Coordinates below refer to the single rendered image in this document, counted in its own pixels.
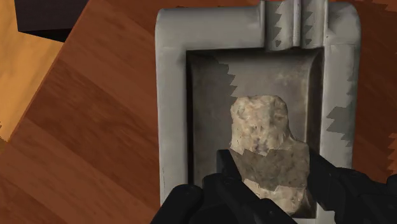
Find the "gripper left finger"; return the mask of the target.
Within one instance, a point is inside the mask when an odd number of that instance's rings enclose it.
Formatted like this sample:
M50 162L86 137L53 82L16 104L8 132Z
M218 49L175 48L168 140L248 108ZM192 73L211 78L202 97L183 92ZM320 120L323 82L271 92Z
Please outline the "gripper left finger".
M150 224L296 224L242 182L229 150L217 151L216 170L203 178L202 187L174 187Z

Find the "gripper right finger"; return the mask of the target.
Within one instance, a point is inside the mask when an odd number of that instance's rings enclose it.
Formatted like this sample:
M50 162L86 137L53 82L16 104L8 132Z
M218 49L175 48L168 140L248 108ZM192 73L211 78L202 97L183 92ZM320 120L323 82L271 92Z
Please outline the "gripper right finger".
M313 199L335 213L336 224L397 224L397 174L379 183L310 150L307 181Z

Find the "beige stone figure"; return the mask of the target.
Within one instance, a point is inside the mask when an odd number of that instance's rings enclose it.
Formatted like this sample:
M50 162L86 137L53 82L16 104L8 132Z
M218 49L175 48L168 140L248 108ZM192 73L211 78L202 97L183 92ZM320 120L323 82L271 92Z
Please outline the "beige stone figure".
M230 108L230 153L242 182L259 198L293 215L307 205L309 146L293 137L278 96L239 97Z

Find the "grey sink with faucet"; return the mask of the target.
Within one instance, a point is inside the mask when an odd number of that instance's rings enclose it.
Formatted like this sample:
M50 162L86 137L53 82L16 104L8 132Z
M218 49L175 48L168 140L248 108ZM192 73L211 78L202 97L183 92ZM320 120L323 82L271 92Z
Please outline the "grey sink with faucet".
M352 165L361 24L351 3L170 8L155 26L160 198L217 171L236 99L276 95L291 135Z

